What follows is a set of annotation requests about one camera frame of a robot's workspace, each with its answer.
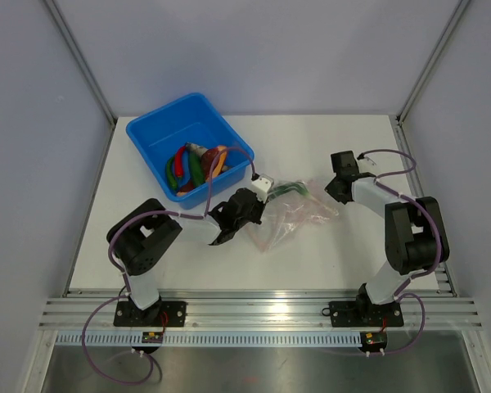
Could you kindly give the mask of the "red toy chili pepper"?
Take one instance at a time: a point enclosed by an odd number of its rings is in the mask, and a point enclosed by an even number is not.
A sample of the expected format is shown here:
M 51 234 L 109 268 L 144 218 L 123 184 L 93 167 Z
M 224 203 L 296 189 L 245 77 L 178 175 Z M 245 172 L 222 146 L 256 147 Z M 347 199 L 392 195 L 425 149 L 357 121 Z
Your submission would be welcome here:
M 184 177 L 184 168 L 182 164 L 182 158 L 183 154 L 186 151 L 186 146 L 181 146 L 177 152 L 175 153 L 174 159 L 173 159 L 173 172 L 174 175 L 182 179 Z

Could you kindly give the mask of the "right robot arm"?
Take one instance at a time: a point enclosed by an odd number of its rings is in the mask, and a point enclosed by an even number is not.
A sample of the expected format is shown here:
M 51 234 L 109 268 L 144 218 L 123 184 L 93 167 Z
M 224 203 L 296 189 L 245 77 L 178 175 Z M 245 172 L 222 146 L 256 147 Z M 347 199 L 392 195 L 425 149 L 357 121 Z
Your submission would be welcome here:
M 365 206 L 384 220 L 386 261 L 352 300 L 333 300 L 324 314 L 335 328 L 403 326 L 400 308 L 412 281 L 433 273 L 449 257 L 448 239 L 439 203 L 431 196 L 417 197 L 383 184 L 386 174 L 360 170 L 365 151 L 331 154 L 335 177 L 325 190 L 344 205 Z

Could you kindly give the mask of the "grey toy fish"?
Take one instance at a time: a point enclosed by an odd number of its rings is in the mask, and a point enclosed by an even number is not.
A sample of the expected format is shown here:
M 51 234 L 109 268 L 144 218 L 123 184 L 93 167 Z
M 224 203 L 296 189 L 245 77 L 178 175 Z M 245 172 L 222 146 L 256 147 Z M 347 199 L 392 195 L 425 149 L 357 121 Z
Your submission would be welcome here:
M 208 148 L 206 147 L 203 147 L 201 145 L 198 145 L 198 144 L 195 144 L 195 143 L 192 143 L 192 142 L 187 142 L 185 144 L 185 147 L 187 148 L 187 150 L 189 152 L 193 152 L 195 153 L 201 160 L 201 157 L 209 150 Z M 223 165 L 222 167 L 222 171 L 223 172 L 226 172 L 228 170 L 230 170 L 231 167 L 227 166 L 227 165 Z

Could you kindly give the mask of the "clear zip top bag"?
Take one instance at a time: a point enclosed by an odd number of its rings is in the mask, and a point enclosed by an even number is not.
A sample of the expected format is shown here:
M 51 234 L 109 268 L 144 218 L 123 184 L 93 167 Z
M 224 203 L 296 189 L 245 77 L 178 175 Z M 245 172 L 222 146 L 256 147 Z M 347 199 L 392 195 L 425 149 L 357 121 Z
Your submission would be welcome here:
M 324 191 L 327 180 L 323 177 L 277 180 L 273 187 L 295 181 L 305 183 L 310 192 L 309 198 L 289 192 L 274 201 L 267 201 L 262 223 L 245 226 L 248 238 L 263 253 L 293 240 L 297 231 L 305 225 L 329 224 L 340 215 L 338 203 Z

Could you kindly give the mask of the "orange toy food piece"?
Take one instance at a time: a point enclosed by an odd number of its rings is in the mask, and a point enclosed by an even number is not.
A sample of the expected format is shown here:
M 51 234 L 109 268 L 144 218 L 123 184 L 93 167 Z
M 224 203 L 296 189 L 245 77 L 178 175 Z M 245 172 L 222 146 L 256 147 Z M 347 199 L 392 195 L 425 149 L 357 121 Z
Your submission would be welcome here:
M 187 151 L 184 152 L 183 154 L 183 157 L 186 156 L 187 157 Z M 227 153 L 224 152 L 219 158 L 218 158 L 218 162 L 217 164 L 215 165 L 215 167 L 213 169 L 210 170 L 209 172 L 209 177 L 212 177 L 212 178 L 215 178 L 217 177 L 218 175 L 220 175 L 223 171 L 222 171 L 222 167 L 223 165 L 225 164 L 225 161 L 226 161 L 226 158 L 227 158 Z

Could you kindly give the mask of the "green toy leaf vegetable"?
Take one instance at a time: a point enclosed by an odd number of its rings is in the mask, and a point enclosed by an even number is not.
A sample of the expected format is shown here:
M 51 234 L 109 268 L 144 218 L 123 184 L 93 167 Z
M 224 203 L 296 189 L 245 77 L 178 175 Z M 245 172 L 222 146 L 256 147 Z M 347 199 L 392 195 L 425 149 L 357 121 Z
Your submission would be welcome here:
M 194 187 L 199 187 L 205 183 L 204 171 L 201 166 L 200 158 L 194 152 L 188 155 L 188 166 L 191 175 L 191 182 Z

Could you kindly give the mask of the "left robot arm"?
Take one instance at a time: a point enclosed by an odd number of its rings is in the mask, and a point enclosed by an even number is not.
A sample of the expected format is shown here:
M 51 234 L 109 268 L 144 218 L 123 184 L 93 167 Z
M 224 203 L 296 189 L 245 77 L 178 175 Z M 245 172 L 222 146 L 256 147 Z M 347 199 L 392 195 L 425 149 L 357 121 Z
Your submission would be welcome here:
M 185 304 L 163 299 L 152 270 L 181 234 L 190 242 L 220 246 L 246 224 L 260 224 L 270 188 L 264 179 L 260 184 L 264 188 L 238 189 L 206 215 L 168 211 L 151 198 L 111 228 L 108 258 L 122 273 L 126 289 L 117 297 L 114 325 L 181 327 Z

